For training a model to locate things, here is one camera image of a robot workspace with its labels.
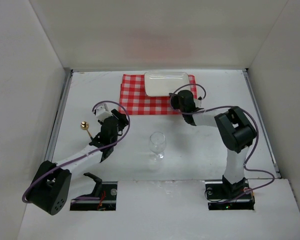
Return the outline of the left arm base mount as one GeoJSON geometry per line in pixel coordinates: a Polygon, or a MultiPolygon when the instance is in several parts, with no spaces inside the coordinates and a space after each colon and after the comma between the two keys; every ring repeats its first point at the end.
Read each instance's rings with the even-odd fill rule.
{"type": "Polygon", "coordinates": [[[70,211],[115,211],[117,206],[118,182],[103,181],[100,177],[86,172],[90,182],[80,183],[74,188],[70,211]]]}

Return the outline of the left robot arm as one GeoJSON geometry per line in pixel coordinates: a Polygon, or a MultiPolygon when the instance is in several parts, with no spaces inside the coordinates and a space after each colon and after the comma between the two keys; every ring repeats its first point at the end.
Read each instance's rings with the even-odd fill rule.
{"type": "Polygon", "coordinates": [[[73,156],[58,162],[47,160],[41,163],[22,195],[24,203],[33,204],[54,216],[68,199],[71,180],[80,175],[92,178],[95,187],[91,193],[76,197],[75,201],[97,200],[104,196],[102,180],[87,170],[96,163],[104,162],[113,153],[114,147],[127,135],[131,123],[126,109],[123,112],[108,110],[105,104],[101,104],[92,111],[101,126],[99,133],[73,156]]]}

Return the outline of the gold spoon black handle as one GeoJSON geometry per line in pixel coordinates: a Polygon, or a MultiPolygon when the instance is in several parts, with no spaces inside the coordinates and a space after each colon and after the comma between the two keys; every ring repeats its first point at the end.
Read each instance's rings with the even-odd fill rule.
{"type": "Polygon", "coordinates": [[[88,133],[89,138],[90,138],[91,140],[93,140],[92,134],[89,132],[89,126],[90,126],[89,123],[86,122],[86,121],[82,121],[82,122],[80,123],[81,129],[84,130],[84,131],[86,131],[86,132],[88,133]]]}

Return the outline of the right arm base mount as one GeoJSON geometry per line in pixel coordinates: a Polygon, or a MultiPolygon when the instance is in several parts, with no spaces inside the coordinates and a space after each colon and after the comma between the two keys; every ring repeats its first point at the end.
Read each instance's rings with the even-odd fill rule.
{"type": "Polygon", "coordinates": [[[248,180],[230,190],[222,180],[207,180],[204,196],[210,211],[254,210],[255,197],[248,180]]]}

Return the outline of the red white checkered cloth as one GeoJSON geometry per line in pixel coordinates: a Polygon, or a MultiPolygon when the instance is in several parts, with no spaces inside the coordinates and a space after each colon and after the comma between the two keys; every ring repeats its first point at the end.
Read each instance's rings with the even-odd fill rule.
{"type": "MultiPolygon", "coordinates": [[[[184,85],[197,97],[195,77],[189,75],[189,84],[184,85]]],[[[170,96],[149,97],[145,92],[144,74],[124,74],[120,85],[119,103],[129,115],[175,115],[172,110],[170,96]]]]}

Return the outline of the clear wine glass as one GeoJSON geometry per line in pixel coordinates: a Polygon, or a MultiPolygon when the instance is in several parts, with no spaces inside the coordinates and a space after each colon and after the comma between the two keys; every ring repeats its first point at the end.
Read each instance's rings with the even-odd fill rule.
{"type": "Polygon", "coordinates": [[[150,158],[153,161],[160,161],[165,156],[166,137],[162,132],[156,131],[149,137],[150,158]]]}

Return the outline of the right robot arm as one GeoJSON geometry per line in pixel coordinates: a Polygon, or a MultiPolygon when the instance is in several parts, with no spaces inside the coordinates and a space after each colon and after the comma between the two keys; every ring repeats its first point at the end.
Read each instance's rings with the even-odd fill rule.
{"type": "Polygon", "coordinates": [[[170,93],[173,110],[179,110],[185,122],[191,126],[208,126],[218,129],[221,140],[227,148],[224,184],[236,185],[244,182],[244,162],[249,147],[257,137],[257,130],[248,120],[244,110],[239,106],[227,106],[226,112],[219,113],[217,107],[205,110],[201,101],[194,98],[189,90],[170,93]]]}

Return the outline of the white rectangular plate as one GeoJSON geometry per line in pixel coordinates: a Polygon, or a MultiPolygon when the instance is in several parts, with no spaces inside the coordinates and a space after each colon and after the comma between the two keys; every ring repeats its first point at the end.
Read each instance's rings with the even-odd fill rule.
{"type": "Polygon", "coordinates": [[[149,71],[144,74],[145,94],[148,97],[168,97],[169,93],[189,83],[189,75],[185,72],[149,71]]]}

